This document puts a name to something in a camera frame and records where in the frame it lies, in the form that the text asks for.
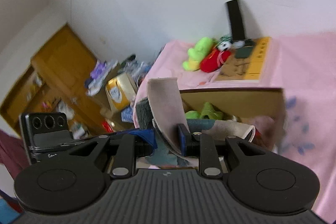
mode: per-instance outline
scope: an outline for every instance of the black rectangular object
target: black rectangular object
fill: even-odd
[[[48,148],[74,141],[72,133],[69,130],[35,134],[33,138],[34,143],[38,148]]]
[[[244,23],[239,9],[239,0],[228,1],[226,7],[227,12],[229,13],[232,40],[245,40]]]

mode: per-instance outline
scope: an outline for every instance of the ribbed black surface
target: ribbed black surface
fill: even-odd
[[[309,211],[294,216],[277,217],[250,211],[236,202],[220,181],[204,179],[196,170],[140,169],[135,177],[113,182],[106,194],[88,208],[63,216],[26,213],[15,221],[15,224],[21,223],[313,224],[324,222]]]

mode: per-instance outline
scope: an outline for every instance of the yellow book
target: yellow book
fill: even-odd
[[[230,55],[221,68],[216,81],[239,80],[258,82],[263,71],[270,37],[253,40],[256,45],[248,58],[235,58],[235,52]]]

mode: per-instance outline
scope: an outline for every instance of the beige fabric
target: beige fabric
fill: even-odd
[[[255,127],[249,124],[233,121],[215,121],[213,127],[209,130],[202,130],[202,133],[211,135],[214,140],[224,141],[228,135],[235,135],[242,139],[252,131],[251,142],[255,135]]]
[[[177,78],[149,79],[147,96],[158,129],[171,147],[181,154],[177,124],[183,123],[188,130],[189,128]]]

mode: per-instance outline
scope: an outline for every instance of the wooden shelf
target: wooden shelf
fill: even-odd
[[[0,107],[1,116],[19,134],[18,118],[21,113],[51,112],[61,100],[58,92],[51,89],[45,81],[42,80],[40,86],[36,84],[37,75],[34,68],[29,66],[16,81]],[[51,107],[45,109],[43,102],[49,102]]]

